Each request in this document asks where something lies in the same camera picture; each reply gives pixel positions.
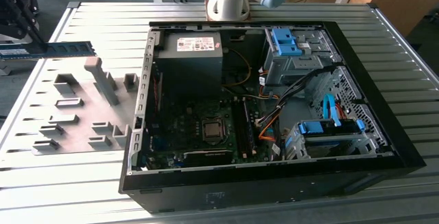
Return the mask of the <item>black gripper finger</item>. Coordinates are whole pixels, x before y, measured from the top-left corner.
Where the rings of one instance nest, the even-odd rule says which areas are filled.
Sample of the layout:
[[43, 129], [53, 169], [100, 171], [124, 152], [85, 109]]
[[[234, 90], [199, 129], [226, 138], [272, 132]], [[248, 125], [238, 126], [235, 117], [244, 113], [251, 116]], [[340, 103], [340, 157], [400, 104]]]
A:
[[25, 37], [21, 28], [21, 9], [17, 0], [1, 0], [1, 37], [20, 40]]
[[37, 0], [17, 0], [21, 9], [21, 28], [25, 37], [20, 40], [12, 40], [4, 37], [4, 54], [5, 55], [32, 55], [45, 52], [47, 47], [39, 31], [36, 15], [39, 13]]

